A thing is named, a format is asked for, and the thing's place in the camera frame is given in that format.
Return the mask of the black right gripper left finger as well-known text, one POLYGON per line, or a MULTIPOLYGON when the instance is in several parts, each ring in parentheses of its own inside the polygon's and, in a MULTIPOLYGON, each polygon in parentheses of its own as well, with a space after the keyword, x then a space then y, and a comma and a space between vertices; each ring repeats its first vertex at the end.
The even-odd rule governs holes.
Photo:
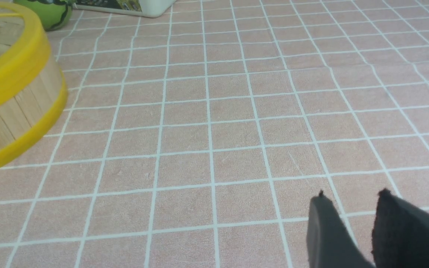
POLYGON ((306 235, 310 268, 372 268, 323 190, 310 200, 306 235))

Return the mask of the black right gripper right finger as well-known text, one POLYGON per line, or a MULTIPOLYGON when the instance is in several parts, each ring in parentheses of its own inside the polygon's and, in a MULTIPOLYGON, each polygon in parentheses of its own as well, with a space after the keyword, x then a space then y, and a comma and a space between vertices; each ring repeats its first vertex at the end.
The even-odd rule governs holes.
POLYGON ((429 268, 429 213, 383 189, 372 231, 377 268, 429 268))

